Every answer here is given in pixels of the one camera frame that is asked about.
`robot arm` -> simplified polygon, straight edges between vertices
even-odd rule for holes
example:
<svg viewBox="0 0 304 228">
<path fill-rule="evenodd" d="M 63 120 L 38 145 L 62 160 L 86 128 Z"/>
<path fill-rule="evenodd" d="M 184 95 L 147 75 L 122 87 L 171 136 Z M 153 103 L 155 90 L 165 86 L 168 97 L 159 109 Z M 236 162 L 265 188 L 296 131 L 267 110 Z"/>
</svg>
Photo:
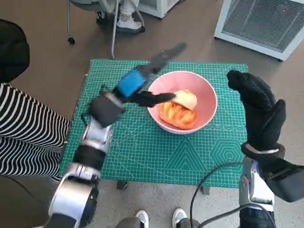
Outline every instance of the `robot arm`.
<svg viewBox="0 0 304 228">
<path fill-rule="evenodd" d="M 98 182 L 105 157 L 109 152 L 113 126 L 125 112 L 124 103 L 153 107 L 174 98 L 173 94 L 153 95 L 138 91 L 152 74 L 158 73 L 168 60 L 180 54 L 186 44 L 163 51 L 145 66 L 138 66 L 124 76 L 111 92 L 102 92 L 89 106 L 91 122 L 74 154 L 50 203 L 49 221 L 44 228 L 78 228 L 89 224 L 95 213 Z"/>
<path fill-rule="evenodd" d="M 227 74 L 230 88 L 240 93 L 246 113 L 247 142 L 239 183 L 240 206 L 257 204 L 274 220 L 274 196 L 293 202 L 304 196 L 304 168 L 284 160 L 285 148 L 277 143 L 286 118 L 284 100 L 275 101 L 260 78 L 235 70 Z M 269 216 L 250 206 L 240 212 L 241 228 L 273 228 Z"/>
</svg>

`white portable heater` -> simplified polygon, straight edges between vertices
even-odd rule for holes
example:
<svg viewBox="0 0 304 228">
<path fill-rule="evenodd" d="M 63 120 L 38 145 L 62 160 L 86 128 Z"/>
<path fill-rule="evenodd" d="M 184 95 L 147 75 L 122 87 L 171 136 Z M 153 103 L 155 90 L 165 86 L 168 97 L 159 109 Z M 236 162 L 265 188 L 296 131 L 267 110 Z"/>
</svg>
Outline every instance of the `white portable heater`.
<svg viewBox="0 0 304 228">
<path fill-rule="evenodd" d="M 214 37 L 286 60 L 304 39 L 304 0 L 224 0 Z"/>
<path fill-rule="evenodd" d="M 162 19 L 178 1 L 179 0 L 140 0 L 138 9 Z"/>
</svg>

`bread roll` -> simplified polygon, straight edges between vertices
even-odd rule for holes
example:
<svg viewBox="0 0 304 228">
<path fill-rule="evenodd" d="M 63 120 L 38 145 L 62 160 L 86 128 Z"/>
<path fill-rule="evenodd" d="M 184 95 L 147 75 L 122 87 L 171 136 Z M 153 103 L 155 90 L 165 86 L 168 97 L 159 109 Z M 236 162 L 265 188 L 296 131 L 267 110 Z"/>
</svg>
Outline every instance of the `bread roll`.
<svg viewBox="0 0 304 228">
<path fill-rule="evenodd" d="M 178 128 L 189 130 L 194 126 L 196 114 L 180 104 L 168 101 L 160 104 L 160 118 Z"/>
<path fill-rule="evenodd" d="M 176 91 L 175 95 L 176 97 L 172 101 L 190 110 L 194 110 L 196 104 L 198 103 L 196 96 L 188 89 Z"/>
</svg>

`cutting mat grid lines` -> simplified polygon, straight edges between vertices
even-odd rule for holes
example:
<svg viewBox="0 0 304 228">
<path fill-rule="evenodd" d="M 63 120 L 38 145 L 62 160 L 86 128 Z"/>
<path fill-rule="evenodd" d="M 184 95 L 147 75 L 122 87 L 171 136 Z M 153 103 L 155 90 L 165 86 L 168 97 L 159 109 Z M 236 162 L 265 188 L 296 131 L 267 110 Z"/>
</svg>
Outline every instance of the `cutting mat grid lines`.
<svg viewBox="0 0 304 228">
<path fill-rule="evenodd" d="M 104 85 L 113 89 L 122 76 L 142 60 L 91 60 L 68 144 L 60 167 L 63 175 L 72 161 L 85 126 L 80 115 Z M 247 72 L 244 64 L 170 62 L 160 75 L 187 70 L 204 76 L 218 96 L 218 110 L 203 129 L 190 135 L 174 135 L 161 129 L 146 108 L 126 104 L 126 113 L 114 125 L 111 149 L 106 157 L 102 178 L 197 185 L 217 165 L 242 161 L 240 144 L 246 141 L 244 108 L 239 95 L 229 89 L 226 74 L 236 69 Z M 225 167 L 212 175 L 206 186 L 237 188 L 242 166 Z"/>
</svg>

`chair leg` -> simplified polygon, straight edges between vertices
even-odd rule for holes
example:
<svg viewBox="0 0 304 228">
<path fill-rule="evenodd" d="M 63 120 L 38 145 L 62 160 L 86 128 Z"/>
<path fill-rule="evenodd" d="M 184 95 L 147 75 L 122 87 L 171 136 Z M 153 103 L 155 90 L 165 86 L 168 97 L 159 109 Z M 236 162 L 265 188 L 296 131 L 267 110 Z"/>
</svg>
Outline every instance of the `chair leg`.
<svg viewBox="0 0 304 228">
<path fill-rule="evenodd" d="M 113 35 L 112 35 L 112 47 L 111 47 L 112 59 L 115 59 L 114 46 L 115 46 L 116 25 L 117 25 L 117 18 L 118 18 L 118 7 L 119 7 L 119 0 L 116 0 L 115 17 L 114 17 L 114 25 L 113 25 Z"/>
<path fill-rule="evenodd" d="M 71 32 L 71 9 L 70 9 L 70 0 L 66 0 L 66 22 L 67 22 L 67 32 L 68 32 L 68 42 L 70 44 L 75 44 L 75 40 Z"/>
<path fill-rule="evenodd" d="M 136 7 L 136 5 L 135 5 L 135 3 L 133 2 L 133 0 L 130 0 L 130 2 L 131 2 L 132 5 L 134 6 L 134 9 L 135 9 L 137 15 L 139 16 L 139 19 L 140 19 L 141 22 L 142 22 L 142 27 L 144 27 L 144 20 L 143 20 L 142 14 L 140 13 L 140 11 L 138 10 L 138 8 Z"/>
</svg>

